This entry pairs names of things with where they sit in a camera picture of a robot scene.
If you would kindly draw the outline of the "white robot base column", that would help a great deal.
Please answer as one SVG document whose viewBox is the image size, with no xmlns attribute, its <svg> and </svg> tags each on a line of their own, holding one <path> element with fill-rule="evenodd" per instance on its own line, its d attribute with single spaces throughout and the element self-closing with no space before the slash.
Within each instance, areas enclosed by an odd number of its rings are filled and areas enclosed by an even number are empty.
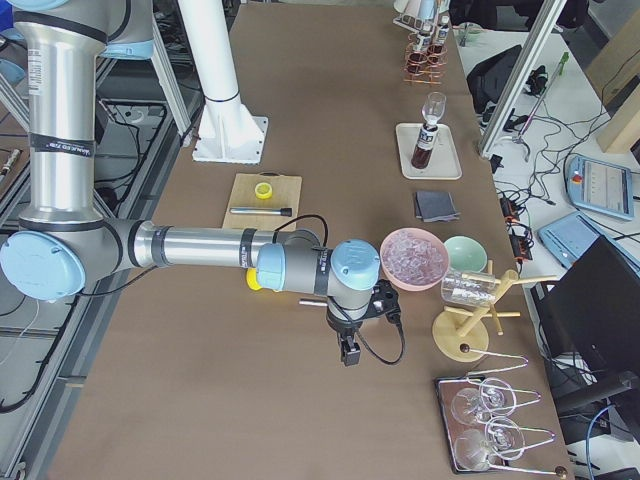
<svg viewBox="0 0 640 480">
<path fill-rule="evenodd" d="M 242 103 L 222 3 L 184 0 L 179 9 L 205 99 L 193 159 L 259 164 L 268 119 Z"/>
</svg>

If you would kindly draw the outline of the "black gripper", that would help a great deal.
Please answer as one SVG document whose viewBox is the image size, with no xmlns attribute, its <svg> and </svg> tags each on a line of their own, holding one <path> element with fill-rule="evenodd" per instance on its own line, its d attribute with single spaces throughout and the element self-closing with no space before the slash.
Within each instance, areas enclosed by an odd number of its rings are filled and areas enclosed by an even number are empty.
<svg viewBox="0 0 640 480">
<path fill-rule="evenodd" d="M 335 313 L 331 308 L 327 309 L 326 318 L 329 327 L 337 333 L 343 365 L 358 365 L 361 349 L 356 341 L 356 332 L 361 321 L 347 318 L 340 312 Z"/>
</svg>

